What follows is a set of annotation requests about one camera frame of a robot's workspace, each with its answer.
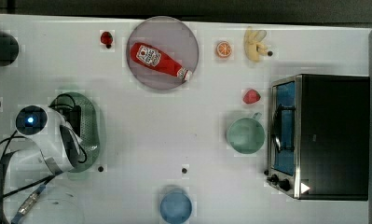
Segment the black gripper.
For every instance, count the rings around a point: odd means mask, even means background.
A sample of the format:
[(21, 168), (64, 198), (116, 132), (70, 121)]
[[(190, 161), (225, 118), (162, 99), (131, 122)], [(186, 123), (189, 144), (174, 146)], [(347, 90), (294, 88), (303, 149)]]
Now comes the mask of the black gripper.
[(76, 105), (73, 108), (61, 110), (65, 119), (65, 126), (71, 128), (76, 135), (80, 135), (81, 130), (81, 107)]

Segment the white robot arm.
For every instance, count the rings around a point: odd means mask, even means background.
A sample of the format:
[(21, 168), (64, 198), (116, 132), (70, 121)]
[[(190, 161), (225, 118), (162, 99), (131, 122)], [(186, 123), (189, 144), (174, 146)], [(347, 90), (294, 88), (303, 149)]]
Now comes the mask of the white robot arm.
[(15, 127), (35, 143), (53, 174), (75, 170), (81, 164), (81, 138), (58, 111), (47, 106), (28, 105), (17, 114)]

